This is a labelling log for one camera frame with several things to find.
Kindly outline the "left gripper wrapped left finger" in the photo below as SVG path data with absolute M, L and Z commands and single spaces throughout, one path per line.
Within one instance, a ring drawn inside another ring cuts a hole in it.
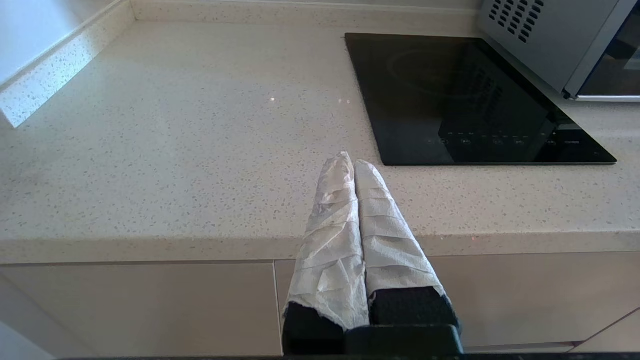
M 286 356 L 343 354 L 348 332 L 370 325 L 365 260 L 347 152 L 323 165 L 283 313 Z

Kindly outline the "left gripper wrapped right finger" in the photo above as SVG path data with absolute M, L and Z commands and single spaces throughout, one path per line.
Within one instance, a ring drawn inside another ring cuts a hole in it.
M 460 321 L 444 286 L 381 173 L 362 160 L 354 169 L 372 323 L 458 329 Z

